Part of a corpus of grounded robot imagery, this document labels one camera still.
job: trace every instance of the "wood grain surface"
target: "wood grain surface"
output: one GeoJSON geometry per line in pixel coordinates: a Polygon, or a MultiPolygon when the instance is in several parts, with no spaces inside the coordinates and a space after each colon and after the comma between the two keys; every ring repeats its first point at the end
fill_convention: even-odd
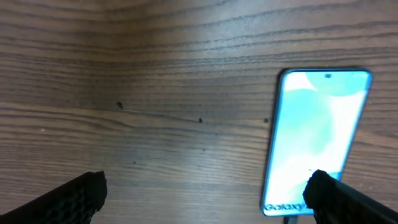
{"type": "Polygon", "coordinates": [[[0,213],[104,170],[93,223],[281,223],[258,206],[277,74],[345,65],[374,84],[343,181],[398,210],[397,11],[394,0],[1,1],[0,213]]]}

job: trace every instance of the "black object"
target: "black object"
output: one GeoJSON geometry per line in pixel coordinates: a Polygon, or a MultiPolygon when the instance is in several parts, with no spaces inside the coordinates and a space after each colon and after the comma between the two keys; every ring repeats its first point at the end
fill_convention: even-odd
{"type": "Polygon", "coordinates": [[[1,224],[88,224],[105,203],[103,171],[87,172],[0,216],[1,224]]]}
{"type": "Polygon", "coordinates": [[[317,224],[398,223],[398,213],[317,170],[303,193],[317,224]]]}

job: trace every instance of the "wooden desk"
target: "wooden desk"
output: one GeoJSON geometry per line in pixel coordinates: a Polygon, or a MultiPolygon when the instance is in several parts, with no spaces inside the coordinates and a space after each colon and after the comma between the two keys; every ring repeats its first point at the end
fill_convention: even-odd
{"type": "Polygon", "coordinates": [[[374,72],[343,181],[398,210],[397,1],[87,2],[1,3],[0,213],[105,170],[94,223],[280,223],[277,74],[326,65],[374,72]]]}

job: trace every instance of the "samsung galaxy phone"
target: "samsung galaxy phone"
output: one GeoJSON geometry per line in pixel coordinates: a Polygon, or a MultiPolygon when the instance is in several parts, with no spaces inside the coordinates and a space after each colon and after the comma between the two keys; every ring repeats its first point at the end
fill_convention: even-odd
{"type": "Polygon", "coordinates": [[[308,179],[324,170],[340,180],[372,75],[362,68],[286,70],[279,82],[261,210],[313,214],[308,179]]]}

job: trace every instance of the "phone screen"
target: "phone screen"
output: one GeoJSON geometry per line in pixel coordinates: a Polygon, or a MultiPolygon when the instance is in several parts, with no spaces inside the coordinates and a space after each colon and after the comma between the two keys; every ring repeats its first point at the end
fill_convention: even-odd
{"type": "Polygon", "coordinates": [[[317,169],[340,180],[371,83],[366,70],[291,70],[280,81],[262,212],[313,214],[303,199],[317,169]]]}

